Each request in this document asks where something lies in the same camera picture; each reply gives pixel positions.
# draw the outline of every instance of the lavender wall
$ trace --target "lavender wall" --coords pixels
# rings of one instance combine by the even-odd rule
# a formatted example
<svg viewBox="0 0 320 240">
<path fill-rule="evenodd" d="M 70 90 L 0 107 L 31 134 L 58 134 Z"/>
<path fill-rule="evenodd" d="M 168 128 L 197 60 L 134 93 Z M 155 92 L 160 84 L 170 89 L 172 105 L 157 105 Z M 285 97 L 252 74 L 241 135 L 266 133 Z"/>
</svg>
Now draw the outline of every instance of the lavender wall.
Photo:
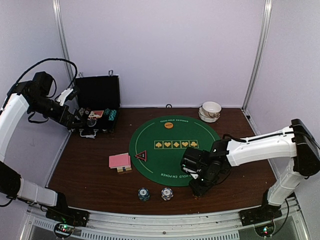
<svg viewBox="0 0 320 240">
<path fill-rule="evenodd" d="M 68 0 L 70 57 L 84 76 L 120 74 L 124 107 L 240 107 L 264 0 Z"/>
<path fill-rule="evenodd" d="M 320 142 L 320 1 L 274 1 L 269 35 L 249 112 L 261 133 L 300 118 Z M 288 161 L 274 160 L 282 173 Z M 320 174 L 298 187 L 312 239 L 320 239 Z"/>
<path fill-rule="evenodd" d="M 62 57 L 51 0 L 0 1 L 0 104 L 18 77 L 34 63 L 48 57 Z M 66 88 L 68 78 L 63 63 L 50 62 L 37 67 L 24 80 L 30 80 L 36 71 L 51 74 L 59 86 Z M 55 157 L 67 137 L 67 130 L 55 122 L 32 124 L 24 116 L 9 143 L 5 163 L 25 179 L 45 186 Z M 0 193 L 0 204 L 8 200 Z M 1 239 L 18 239 L 27 205 L 13 201 L 0 208 Z"/>
</svg>

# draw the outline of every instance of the green poker mat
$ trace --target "green poker mat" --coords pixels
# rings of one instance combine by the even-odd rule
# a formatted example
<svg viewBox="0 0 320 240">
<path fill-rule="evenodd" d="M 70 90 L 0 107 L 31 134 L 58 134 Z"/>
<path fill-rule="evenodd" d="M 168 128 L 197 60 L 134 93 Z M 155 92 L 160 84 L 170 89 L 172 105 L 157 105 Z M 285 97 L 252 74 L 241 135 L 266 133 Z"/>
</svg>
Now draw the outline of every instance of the green poker mat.
<svg viewBox="0 0 320 240">
<path fill-rule="evenodd" d="M 146 178 L 161 185 L 183 187 L 191 180 L 180 168 L 186 148 L 210 151 L 219 139 L 211 127 L 198 119 L 162 116 L 145 122 L 134 132 L 129 154 L 133 165 Z"/>
</svg>

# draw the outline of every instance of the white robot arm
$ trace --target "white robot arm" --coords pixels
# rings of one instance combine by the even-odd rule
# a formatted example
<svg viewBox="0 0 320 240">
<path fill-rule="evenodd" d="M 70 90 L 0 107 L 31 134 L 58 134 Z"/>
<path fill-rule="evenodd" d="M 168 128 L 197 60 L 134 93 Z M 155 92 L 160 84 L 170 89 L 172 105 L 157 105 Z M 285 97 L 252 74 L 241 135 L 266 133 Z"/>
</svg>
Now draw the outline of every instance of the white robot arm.
<svg viewBox="0 0 320 240">
<path fill-rule="evenodd" d="M 300 119 L 279 131 L 259 136 L 228 139 L 213 143 L 211 151 L 187 148 L 181 169 L 190 174 L 193 194 L 201 197 L 217 184 L 220 174 L 245 163 L 288 157 L 290 161 L 276 183 L 263 195 L 262 205 L 240 212 L 243 225 L 279 217 L 285 199 L 306 177 L 320 171 L 319 145 Z"/>
<path fill-rule="evenodd" d="M 46 72 L 37 72 L 33 80 L 18 83 L 11 88 L 0 110 L 0 193 L 6 194 L 11 201 L 18 199 L 28 204 L 46 207 L 48 218 L 69 225 L 85 226 L 88 212 L 69 208 L 63 193 L 43 188 L 23 179 L 20 174 L 5 164 L 9 141 L 25 113 L 43 114 L 46 119 L 50 118 L 67 128 L 84 123 L 78 116 L 71 114 L 68 111 L 69 107 L 64 105 L 66 100 L 70 100 L 70 95 L 74 97 L 77 94 L 76 91 L 68 88 L 67 94 L 64 94 L 59 102 L 51 100 L 47 95 L 52 82 L 52 76 Z"/>
</svg>

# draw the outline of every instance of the black briefcase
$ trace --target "black briefcase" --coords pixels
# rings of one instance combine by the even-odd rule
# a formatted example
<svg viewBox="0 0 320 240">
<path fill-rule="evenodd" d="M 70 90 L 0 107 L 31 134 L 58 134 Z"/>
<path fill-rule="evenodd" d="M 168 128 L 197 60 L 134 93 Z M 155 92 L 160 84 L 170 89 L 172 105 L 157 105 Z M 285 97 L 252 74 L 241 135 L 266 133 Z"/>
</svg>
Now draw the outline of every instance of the black briefcase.
<svg viewBox="0 0 320 240">
<path fill-rule="evenodd" d="M 95 138 L 97 133 L 113 133 L 120 108 L 119 76 L 79 77 L 75 79 L 75 85 L 80 89 L 78 113 L 86 119 L 86 124 L 70 131 L 79 131 L 84 138 Z"/>
</svg>

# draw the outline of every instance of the brown wooden tabletop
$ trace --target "brown wooden tabletop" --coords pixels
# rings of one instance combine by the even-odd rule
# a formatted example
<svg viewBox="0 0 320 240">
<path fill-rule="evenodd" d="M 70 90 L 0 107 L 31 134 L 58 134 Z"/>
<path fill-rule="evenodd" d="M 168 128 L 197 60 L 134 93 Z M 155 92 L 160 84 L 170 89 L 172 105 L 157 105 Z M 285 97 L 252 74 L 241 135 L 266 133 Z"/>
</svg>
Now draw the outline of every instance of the brown wooden tabletop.
<svg viewBox="0 0 320 240">
<path fill-rule="evenodd" d="M 144 122 L 166 115 L 198 117 L 197 108 L 121 108 L 114 133 L 98 134 L 96 139 L 73 133 L 54 171 L 49 188 L 63 192 L 71 207 L 94 211 L 175 215 L 211 213 L 260 205 L 263 193 L 276 179 L 266 160 L 246 163 L 231 170 L 230 176 L 202 198 L 195 199 L 191 189 L 172 187 L 174 197 L 163 201 L 166 187 L 132 171 L 119 174 L 109 168 L 109 156 L 127 153 L 132 134 Z M 220 137 L 250 137 L 254 133 L 240 109 L 224 108 L 211 126 Z M 150 200 L 142 202 L 138 189 L 147 188 Z"/>
</svg>

